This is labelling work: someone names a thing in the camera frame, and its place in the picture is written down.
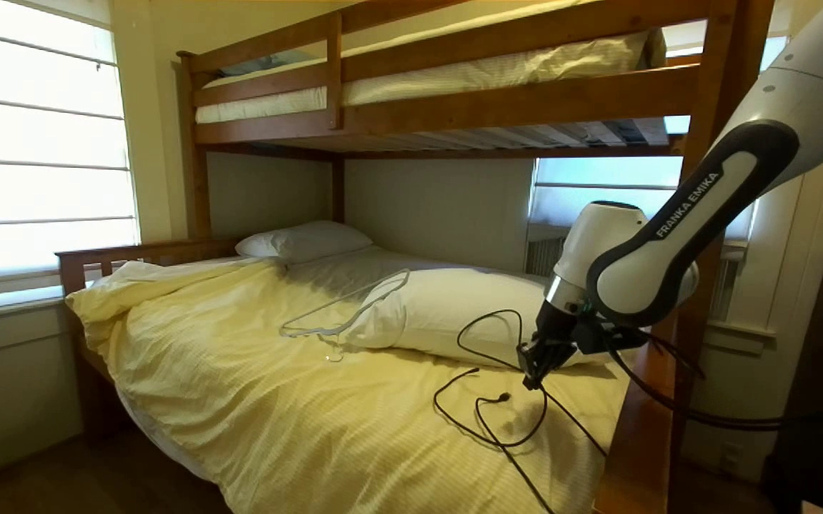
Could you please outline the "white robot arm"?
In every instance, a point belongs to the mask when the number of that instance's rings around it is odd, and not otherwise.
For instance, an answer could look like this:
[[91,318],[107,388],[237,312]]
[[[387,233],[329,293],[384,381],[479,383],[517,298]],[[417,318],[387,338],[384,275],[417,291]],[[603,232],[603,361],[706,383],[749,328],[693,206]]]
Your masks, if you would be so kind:
[[696,258],[760,193],[823,163],[823,8],[739,102],[699,171],[646,218],[630,202],[589,202],[573,226],[517,349],[539,388],[576,352],[641,346],[641,328],[696,291]]

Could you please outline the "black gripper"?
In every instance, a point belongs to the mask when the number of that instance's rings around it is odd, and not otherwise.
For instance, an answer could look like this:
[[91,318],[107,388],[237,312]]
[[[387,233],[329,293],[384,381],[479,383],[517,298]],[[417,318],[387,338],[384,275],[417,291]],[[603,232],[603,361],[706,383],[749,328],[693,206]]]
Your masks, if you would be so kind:
[[543,302],[533,338],[517,346],[524,386],[530,392],[541,388],[554,369],[644,343],[646,333],[641,328],[626,328],[596,313],[569,313]]

